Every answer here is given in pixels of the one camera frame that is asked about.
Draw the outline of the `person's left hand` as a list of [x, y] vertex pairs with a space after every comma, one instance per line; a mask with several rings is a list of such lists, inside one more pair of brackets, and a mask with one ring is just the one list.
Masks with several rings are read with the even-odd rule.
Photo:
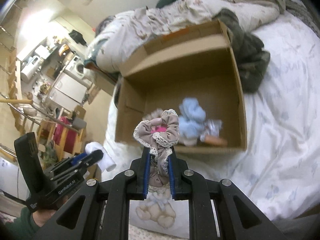
[[35, 224], [39, 227], [44, 226], [56, 213], [56, 210], [37, 210], [32, 214]]

